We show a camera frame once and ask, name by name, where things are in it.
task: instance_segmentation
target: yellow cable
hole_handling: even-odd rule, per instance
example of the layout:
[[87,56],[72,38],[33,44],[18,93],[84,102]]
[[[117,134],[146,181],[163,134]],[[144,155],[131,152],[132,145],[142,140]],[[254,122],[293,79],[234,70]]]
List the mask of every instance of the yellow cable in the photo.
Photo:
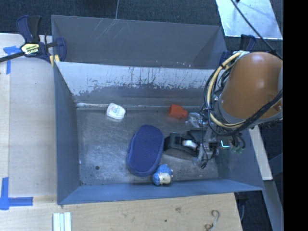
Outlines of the yellow cable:
[[[219,66],[214,75],[213,75],[213,78],[211,79],[210,81],[210,84],[209,84],[209,88],[208,88],[208,91],[207,91],[207,96],[206,96],[206,101],[208,103],[208,105],[210,106],[210,101],[211,101],[211,94],[212,94],[212,89],[213,89],[213,86],[214,86],[214,83],[215,83],[215,80],[217,79],[220,71],[230,62],[232,61],[234,58],[238,57],[240,54],[242,54],[242,52],[237,52],[235,54],[233,54],[231,57],[229,57],[227,60],[225,60],[221,66]],[[224,124],[224,123],[221,123],[220,121],[218,121],[211,113],[210,113],[210,118],[213,122],[215,122],[218,126],[221,126],[223,128],[238,128],[241,126],[241,124],[244,122],[239,122],[239,123],[234,123],[234,124]]]

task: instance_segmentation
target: cable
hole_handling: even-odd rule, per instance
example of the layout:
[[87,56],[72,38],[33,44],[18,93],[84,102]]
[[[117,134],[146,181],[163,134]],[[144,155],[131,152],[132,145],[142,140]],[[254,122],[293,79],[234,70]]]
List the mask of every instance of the cable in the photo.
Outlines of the cable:
[[244,16],[242,11],[238,8],[238,6],[235,4],[233,0],[231,0],[233,3],[234,7],[237,9],[237,11],[240,13],[240,15],[243,17],[243,19],[247,22],[247,24],[251,27],[251,29],[254,30],[254,32],[259,36],[259,38],[273,51],[276,53],[276,55],[282,60],[282,57],[276,52],[274,48],[272,48],[265,40],[264,38],[259,34],[259,32],[251,25],[251,23],[247,20],[247,18]]
[[[214,88],[215,88],[216,85],[219,85],[219,83],[217,83],[218,75],[219,75],[220,71],[223,70],[225,67],[227,67],[228,68],[227,71],[229,71],[234,66],[235,63],[233,63],[231,65],[231,67],[227,66],[227,64],[229,62],[231,62],[232,60],[234,60],[236,57],[240,56],[241,53],[242,53],[242,51],[238,51],[235,54],[233,54],[231,57],[229,57],[227,60],[225,60],[211,74],[210,78],[207,80],[205,87],[204,87],[205,102],[204,102],[201,110],[199,111],[199,113],[204,117],[205,114],[203,114],[202,111],[207,111],[207,116],[208,116],[207,119],[208,119],[208,124],[209,124],[210,128],[214,131],[214,133],[216,133],[217,135],[220,135],[220,136],[232,136],[232,135],[235,135],[238,132],[248,128],[251,124],[253,124],[255,121],[257,121],[265,112],[267,112],[271,107],[273,107],[278,102],[280,102],[280,100],[282,98],[282,90],[280,90],[279,93],[277,94],[277,96],[272,101],[270,101],[267,104],[265,104],[264,106],[262,106],[250,118],[243,120],[241,122],[238,122],[238,123],[229,124],[229,123],[221,122],[215,117],[217,115],[214,113],[214,105],[212,104],[211,101],[213,99],[212,94],[214,92]],[[222,79],[225,80],[227,78],[227,76],[228,76],[228,74],[226,74],[226,76],[224,76],[224,78],[222,78]],[[219,127],[224,128],[225,131],[223,133],[217,132],[213,128],[213,126],[211,125],[211,121],[213,121]]]

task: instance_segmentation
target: bin floor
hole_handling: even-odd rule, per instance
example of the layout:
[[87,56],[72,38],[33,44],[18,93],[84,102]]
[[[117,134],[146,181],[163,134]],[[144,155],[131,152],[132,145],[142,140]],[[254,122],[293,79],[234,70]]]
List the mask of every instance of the bin floor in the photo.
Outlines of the bin floor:
[[[168,107],[124,108],[127,112],[122,120],[108,117],[107,107],[83,106],[77,109],[80,184],[152,182],[151,176],[134,176],[126,166],[128,146],[137,129],[145,124],[152,125],[160,129],[166,138],[172,132],[184,134],[193,128],[183,119],[169,117]],[[215,159],[211,159],[207,166],[201,169],[191,160],[163,153],[160,164],[167,164],[173,170],[174,181],[218,177]]]

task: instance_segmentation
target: blue clamp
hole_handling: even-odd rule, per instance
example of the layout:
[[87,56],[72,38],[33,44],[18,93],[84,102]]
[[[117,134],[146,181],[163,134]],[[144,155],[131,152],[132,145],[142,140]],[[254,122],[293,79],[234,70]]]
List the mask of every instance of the blue clamp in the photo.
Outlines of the blue clamp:
[[8,210],[14,206],[32,206],[33,197],[9,198],[9,178],[2,178],[0,210]]
[[29,16],[24,15],[17,19],[16,25],[20,35],[25,39],[25,44],[21,46],[21,50],[24,52],[26,57],[37,57],[43,59],[49,63],[51,54],[48,52],[48,48],[57,46],[58,56],[61,61],[65,60],[66,57],[66,43],[63,37],[56,38],[56,41],[47,44],[46,37],[45,43],[40,42],[38,28],[40,16]]

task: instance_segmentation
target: black cable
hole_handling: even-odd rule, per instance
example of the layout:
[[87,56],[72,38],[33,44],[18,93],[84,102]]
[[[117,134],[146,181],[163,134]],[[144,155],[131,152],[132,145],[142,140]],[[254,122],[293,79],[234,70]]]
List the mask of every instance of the black cable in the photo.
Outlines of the black cable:
[[247,18],[244,16],[244,14],[242,13],[242,11],[237,7],[237,5],[235,4],[235,2],[233,0],[231,0],[231,2],[233,3],[234,7],[237,9],[237,11],[241,14],[241,16],[243,17],[243,19],[247,22],[247,24],[251,27],[251,29],[254,30],[254,32],[259,36],[259,38],[271,49],[271,51],[275,52],[276,55],[282,60],[282,57],[276,52],[276,50],[274,48],[272,48],[265,40],[264,38],[259,34],[259,32],[251,25],[251,23],[247,20]]

